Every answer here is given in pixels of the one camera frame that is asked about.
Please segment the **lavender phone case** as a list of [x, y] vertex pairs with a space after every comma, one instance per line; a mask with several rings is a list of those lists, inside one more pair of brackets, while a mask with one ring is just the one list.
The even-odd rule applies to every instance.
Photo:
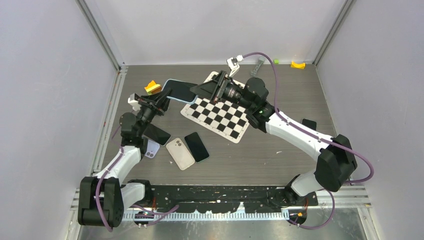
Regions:
[[158, 153], [160, 148], [161, 148], [160, 144], [158, 144], [155, 141], [148, 139], [144, 156], [147, 157], [147, 158], [153, 159], [156, 156], [156, 154]]

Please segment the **cream phone case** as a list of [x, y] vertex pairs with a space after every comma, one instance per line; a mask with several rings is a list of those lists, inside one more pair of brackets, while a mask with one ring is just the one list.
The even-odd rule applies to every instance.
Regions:
[[191, 152], [180, 138], [175, 138], [165, 145], [172, 159], [181, 171], [184, 171], [195, 164]]

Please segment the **black phone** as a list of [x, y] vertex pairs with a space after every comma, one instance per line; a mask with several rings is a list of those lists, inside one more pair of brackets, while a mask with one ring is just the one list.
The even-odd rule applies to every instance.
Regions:
[[317, 122], [316, 122], [316, 121], [313, 121], [313, 120], [310, 120], [310, 119], [303, 118], [303, 119], [301, 120], [301, 124], [302, 124], [302, 125], [304, 125], [304, 126], [306, 126], [306, 127], [308, 127], [308, 128], [309, 128], [309, 129], [311, 129], [311, 130], [314, 130], [314, 131], [316, 131], [316, 130], [317, 130]]

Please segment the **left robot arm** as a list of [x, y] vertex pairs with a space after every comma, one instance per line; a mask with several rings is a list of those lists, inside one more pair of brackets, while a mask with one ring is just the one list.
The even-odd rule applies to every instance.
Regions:
[[133, 204], [148, 207], [153, 193], [147, 181], [132, 180], [123, 184], [131, 169], [146, 153], [148, 140], [145, 131], [155, 116], [163, 116], [168, 109], [171, 90], [152, 95], [132, 94], [132, 112], [119, 118], [121, 142], [116, 156], [100, 172], [86, 176], [80, 182], [77, 220], [82, 226], [105, 227], [109, 232], [118, 227], [124, 212]]

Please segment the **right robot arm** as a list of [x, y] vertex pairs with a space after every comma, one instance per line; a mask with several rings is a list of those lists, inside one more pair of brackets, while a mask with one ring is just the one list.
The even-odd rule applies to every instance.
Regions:
[[319, 133], [290, 119], [267, 101], [269, 91], [260, 78], [251, 77], [241, 86], [222, 70], [190, 91], [212, 103], [229, 101], [245, 108], [253, 128], [287, 141], [316, 161], [315, 170], [295, 176], [284, 187], [291, 205], [299, 205], [306, 195], [321, 189], [337, 192], [357, 168], [347, 137]]

